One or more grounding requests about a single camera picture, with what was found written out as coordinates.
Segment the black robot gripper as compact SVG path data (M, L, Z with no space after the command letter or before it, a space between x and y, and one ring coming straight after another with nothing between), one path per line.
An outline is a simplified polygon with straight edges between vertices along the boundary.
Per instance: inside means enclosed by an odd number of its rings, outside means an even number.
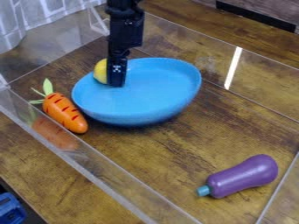
M138 6L142 0L107 0L110 15L107 84L120 88L127 78L130 49L143 44L146 12Z

